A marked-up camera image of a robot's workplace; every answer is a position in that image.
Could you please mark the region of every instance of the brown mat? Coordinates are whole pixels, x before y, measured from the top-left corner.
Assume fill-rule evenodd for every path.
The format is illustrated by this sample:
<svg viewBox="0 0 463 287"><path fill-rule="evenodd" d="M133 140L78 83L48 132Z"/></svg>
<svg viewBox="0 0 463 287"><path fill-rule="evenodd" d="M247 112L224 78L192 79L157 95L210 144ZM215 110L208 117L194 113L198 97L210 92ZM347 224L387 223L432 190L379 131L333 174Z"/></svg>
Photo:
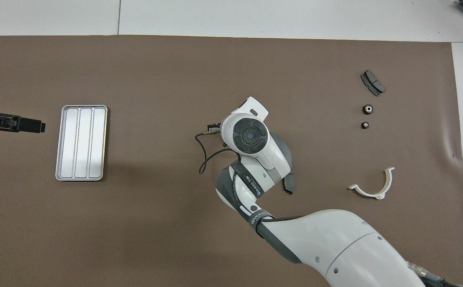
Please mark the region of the brown mat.
<svg viewBox="0 0 463 287"><path fill-rule="evenodd" d="M387 91L373 96L371 69ZM0 37L0 286L327 286L279 256L217 197L193 136L248 96L290 147L297 190L277 217L355 212L406 259L463 284L463 162L449 43L166 36ZM361 108L372 104L365 116ZM110 111L106 176L55 180L60 110ZM361 129L361 122L370 128ZM208 151L219 136L204 138ZM379 190L384 200L347 187Z"/></svg>

